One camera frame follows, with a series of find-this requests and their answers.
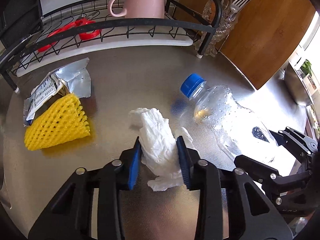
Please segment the white tissue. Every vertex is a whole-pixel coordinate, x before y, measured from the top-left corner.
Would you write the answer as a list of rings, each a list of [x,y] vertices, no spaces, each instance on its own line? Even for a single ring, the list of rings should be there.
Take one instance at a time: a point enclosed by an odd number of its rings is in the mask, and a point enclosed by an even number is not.
[[[182,136],[185,145],[193,150],[195,147],[189,132],[184,127],[172,132],[169,120],[156,108],[132,110],[129,119],[131,126],[139,130],[142,164],[156,176],[148,181],[148,186],[157,192],[183,185],[176,139]]]

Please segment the clear plastic water bottle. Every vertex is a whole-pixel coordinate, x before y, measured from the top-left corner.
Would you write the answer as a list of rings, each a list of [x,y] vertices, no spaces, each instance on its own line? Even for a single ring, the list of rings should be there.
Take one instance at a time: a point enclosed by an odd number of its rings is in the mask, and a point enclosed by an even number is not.
[[[265,165],[276,160],[275,138],[253,111],[236,101],[229,87],[209,86],[194,73],[186,78],[180,90],[195,102],[196,123],[213,132],[218,147],[231,160],[239,155]]]

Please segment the yellow foam fruit net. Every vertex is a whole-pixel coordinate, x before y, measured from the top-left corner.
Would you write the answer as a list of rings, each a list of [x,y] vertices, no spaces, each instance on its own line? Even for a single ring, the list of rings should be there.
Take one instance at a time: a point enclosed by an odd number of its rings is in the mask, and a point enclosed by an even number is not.
[[[33,121],[26,129],[24,144],[28,150],[35,151],[90,135],[91,129],[80,99],[71,93],[56,100]]]

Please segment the silver foil wrapper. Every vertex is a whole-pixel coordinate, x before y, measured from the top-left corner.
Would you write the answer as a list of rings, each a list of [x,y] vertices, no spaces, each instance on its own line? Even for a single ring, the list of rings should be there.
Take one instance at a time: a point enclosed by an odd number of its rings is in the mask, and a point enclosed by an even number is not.
[[[91,96],[91,77],[87,70],[89,58],[72,62],[49,72],[23,103],[23,126],[28,127],[36,112],[53,96],[73,93],[78,98]]]

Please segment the wooden cutting board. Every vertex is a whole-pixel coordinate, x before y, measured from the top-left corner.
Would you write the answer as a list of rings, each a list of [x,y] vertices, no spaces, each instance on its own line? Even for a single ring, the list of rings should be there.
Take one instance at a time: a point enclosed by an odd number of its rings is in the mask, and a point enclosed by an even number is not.
[[[260,89],[299,45],[315,12],[310,0],[252,0],[215,49]]]

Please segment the pink mug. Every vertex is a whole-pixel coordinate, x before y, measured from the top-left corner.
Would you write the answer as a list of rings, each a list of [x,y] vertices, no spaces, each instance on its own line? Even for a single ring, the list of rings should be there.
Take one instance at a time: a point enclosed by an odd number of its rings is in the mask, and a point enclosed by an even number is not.
[[[112,17],[124,18],[164,18],[164,0],[125,0],[119,13],[112,10],[116,0],[108,3],[108,12]]]

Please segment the glass cutlery holder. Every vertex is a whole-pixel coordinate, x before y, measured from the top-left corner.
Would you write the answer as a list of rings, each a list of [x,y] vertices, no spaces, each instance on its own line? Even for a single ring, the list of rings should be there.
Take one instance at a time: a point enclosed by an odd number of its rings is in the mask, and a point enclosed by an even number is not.
[[[215,34],[213,35],[208,47],[204,50],[205,56],[215,57],[218,50],[215,45],[229,36],[238,20],[239,12],[251,0],[220,0],[222,6],[222,15]]]

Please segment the black dish rack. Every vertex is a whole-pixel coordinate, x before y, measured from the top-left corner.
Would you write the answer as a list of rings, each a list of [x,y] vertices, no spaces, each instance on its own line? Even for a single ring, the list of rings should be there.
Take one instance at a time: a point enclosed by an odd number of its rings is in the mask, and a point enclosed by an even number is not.
[[[18,91],[13,76],[20,77],[53,62],[93,51],[131,46],[189,46],[204,32],[197,50],[203,55],[222,15],[219,0],[212,0],[216,7],[212,22],[175,0],[166,0],[165,9],[173,4],[197,21],[178,21],[168,13],[163,19],[114,20],[107,12],[108,1],[83,0],[61,7],[46,15],[42,30],[7,49],[1,55],[1,76],[12,90]]]

